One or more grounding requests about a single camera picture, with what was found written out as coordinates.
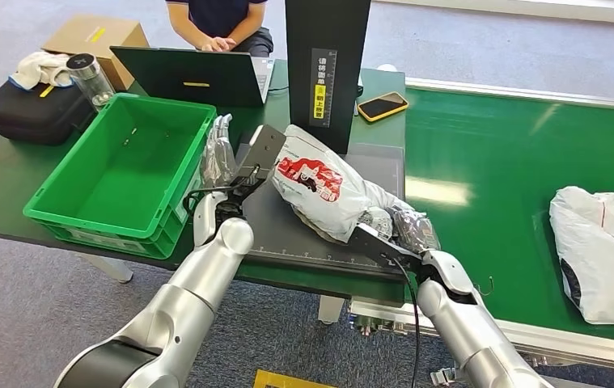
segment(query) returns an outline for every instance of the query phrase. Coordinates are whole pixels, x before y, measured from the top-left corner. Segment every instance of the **laptop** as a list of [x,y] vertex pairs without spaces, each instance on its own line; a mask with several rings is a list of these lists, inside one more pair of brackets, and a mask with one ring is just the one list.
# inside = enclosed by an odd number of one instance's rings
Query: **laptop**
[[269,94],[274,59],[248,53],[112,46],[152,97],[224,107],[260,107]]

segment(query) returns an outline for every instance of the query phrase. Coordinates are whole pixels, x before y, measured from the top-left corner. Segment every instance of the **person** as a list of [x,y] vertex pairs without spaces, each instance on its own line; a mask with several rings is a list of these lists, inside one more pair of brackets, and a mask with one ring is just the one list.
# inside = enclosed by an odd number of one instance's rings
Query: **person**
[[236,51],[268,57],[266,0],[166,0],[173,30],[202,51]]

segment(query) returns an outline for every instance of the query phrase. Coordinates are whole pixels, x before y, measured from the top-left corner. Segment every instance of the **person's hand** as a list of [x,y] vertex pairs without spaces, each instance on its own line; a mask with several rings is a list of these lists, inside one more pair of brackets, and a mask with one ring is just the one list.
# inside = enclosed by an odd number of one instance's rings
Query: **person's hand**
[[201,46],[201,51],[231,51],[236,45],[236,42],[231,38],[216,36],[215,38],[209,38],[209,40]]

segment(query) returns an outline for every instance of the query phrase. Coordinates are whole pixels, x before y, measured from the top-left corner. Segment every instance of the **white cloth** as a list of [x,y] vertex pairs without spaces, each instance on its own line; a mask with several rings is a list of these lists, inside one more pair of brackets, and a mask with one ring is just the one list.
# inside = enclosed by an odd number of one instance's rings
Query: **white cloth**
[[50,54],[44,51],[32,53],[25,57],[9,79],[14,85],[26,91],[37,86],[38,83],[47,83],[52,86],[67,87],[73,85],[66,61],[66,54]]

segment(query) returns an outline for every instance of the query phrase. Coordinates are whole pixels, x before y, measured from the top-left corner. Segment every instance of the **black cable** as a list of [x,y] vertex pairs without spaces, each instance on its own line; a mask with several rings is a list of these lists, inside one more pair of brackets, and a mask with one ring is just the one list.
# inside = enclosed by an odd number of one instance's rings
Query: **black cable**
[[412,303],[414,304],[414,319],[416,320],[416,354],[414,355],[414,371],[412,375],[412,388],[414,388],[416,385],[416,376],[418,372],[418,353],[421,352],[421,330],[419,329],[418,304],[416,303],[416,293],[414,293],[412,281],[409,279],[409,274],[397,259],[393,258],[392,261],[394,261],[395,264],[397,264],[397,267],[399,267],[402,273],[404,273],[404,278],[407,280],[407,287],[409,288],[409,294],[411,295]]
[[199,194],[202,192],[232,192],[236,188],[240,188],[245,182],[247,182],[248,179],[256,175],[257,172],[259,172],[259,165],[254,166],[254,170],[252,170],[252,172],[249,175],[239,180],[238,183],[235,184],[235,186],[219,186],[216,188],[196,188],[194,190],[190,190],[188,194],[185,195],[185,198],[183,198],[183,208],[185,209],[185,211],[188,212],[190,217],[192,217],[193,209],[190,208],[190,200],[193,197],[195,197],[196,194]]
[[273,89],[269,89],[269,91],[284,91],[288,87],[290,87],[290,85],[284,86],[284,87],[276,87],[276,88],[273,88]]

